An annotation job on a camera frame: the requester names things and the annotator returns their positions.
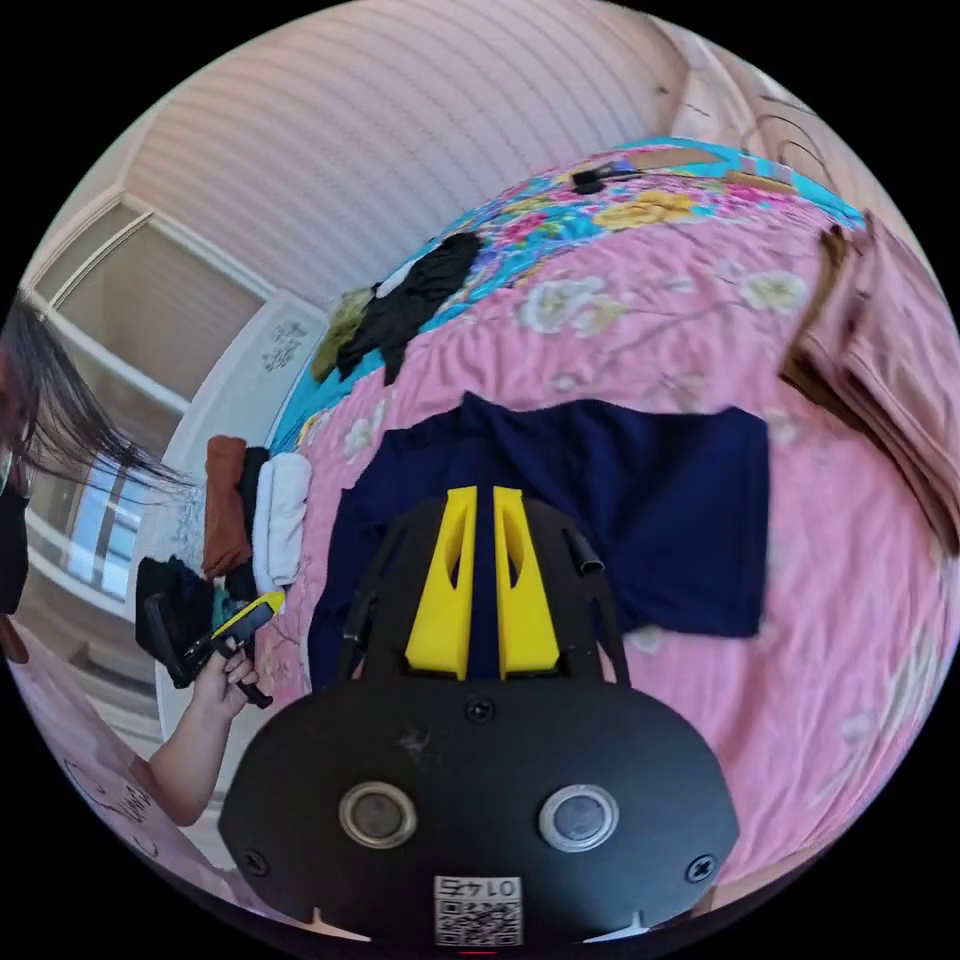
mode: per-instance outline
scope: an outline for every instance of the brown towel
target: brown towel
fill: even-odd
[[[782,376],[896,464],[957,556],[960,340],[920,259],[870,213],[864,219],[866,228],[846,240],[828,295],[805,317]]]
[[[800,344],[803,335],[814,325],[830,294],[837,284],[840,268],[850,253],[850,243],[838,226],[820,233],[820,276],[817,287],[807,304],[803,320],[797,328],[793,341],[780,370],[780,376],[796,387],[811,403],[829,410],[835,417],[853,430],[870,435],[863,421],[824,382],[815,367],[803,354]]]
[[[243,524],[243,500],[237,489],[246,450],[246,441],[238,437],[211,437],[207,442],[203,575],[208,580],[222,577],[252,555]]]

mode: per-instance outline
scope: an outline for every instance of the floral bedspread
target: floral bedspread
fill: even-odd
[[[741,825],[721,877],[733,881],[832,839],[883,786],[953,655],[960,568],[890,461],[777,376],[837,211],[676,174],[596,204],[563,179],[476,214],[485,261],[449,318],[410,344],[392,386],[368,369],[302,431],[314,474],[301,574],[258,636],[259,668],[281,704],[306,691],[340,493],[384,431],[454,408],[465,390],[517,410],[576,397],[742,407],[771,437],[760,633],[627,638],[634,685],[685,716],[723,766]]]
[[[700,148],[716,160],[676,167],[670,174],[647,173],[637,180],[612,184],[593,196],[581,196],[570,188],[570,174],[575,170],[613,163],[629,172],[633,170],[629,163],[631,154],[677,146]],[[770,168],[761,158],[752,158],[752,162],[761,175]],[[753,188],[724,182],[723,175],[740,169],[740,165],[741,154],[727,147],[662,137],[626,144],[573,166],[549,170],[504,191],[452,223],[411,257],[423,256],[444,237],[464,230],[476,231],[484,241],[464,286],[424,325],[422,332],[442,327],[495,290],[540,269],[548,258],[631,225],[679,218],[749,219],[757,210],[771,207],[789,217],[791,211],[811,205],[845,226],[863,223],[858,211],[806,177],[795,178],[796,196],[760,196]],[[382,365],[379,353],[373,352],[343,382],[334,375],[317,384],[306,372],[280,418],[271,451],[293,449],[311,416],[335,406],[360,379]]]

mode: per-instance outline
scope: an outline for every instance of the yellow bracket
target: yellow bracket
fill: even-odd
[[[286,600],[286,594],[283,591],[277,591],[275,593],[264,593],[261,596],[257,597],[253,603],[247,604],[239,613],[235,613],[226,623],[222,626],[217,627],[213,632],[214,637],[219,637],[221,633],[226,633],[237,624],[239,621],[243,620],[245,617],[249,616],[256,607],[259,607],[261,604],[267,604],[270,607],[270,616],[275,617],[279,612],[280,608],[283,606],[284,601]]]
[[[493,516],[500,678],[549,672],[557,666],[560,649],[527,524],[523,494],[494,487]],[[511,563],[517,575],[515,583]]]
[[[414,670],[466,679],[476,537],[477,488],[448,490],[437,545],[407,643],[407,663]]]

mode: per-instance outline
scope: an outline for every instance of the screw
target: screw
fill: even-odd
[[[489,723],[497,708],[486,697],[474,697],[467,701],[466,715],[471,723]]]
[[[265,877],[270,872],[270,866],[257,850],[244,850],[243,862],[247,871],[255,877]]]
[[[713,871],[716,868],[717,861],[709,853],[705,853],[702,857],[697,857],[697,859],[687,867],[687,883],[703,883],[707,877],[713,875]]]

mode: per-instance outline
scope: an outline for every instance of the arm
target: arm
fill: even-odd
[[[178,827],[200,819],[213,796],[230,734],[230,721],[204,714],[191,701],[173,736],[131,772]]]
[[[138,758],[130,767],[147,793],[177,826],[200,819],[217,785],[233,718],[246,705],[236,685],[256,683],[253,664],[243,653],[225,660],[214,653],[193,689],[173,736],[149,761]]]

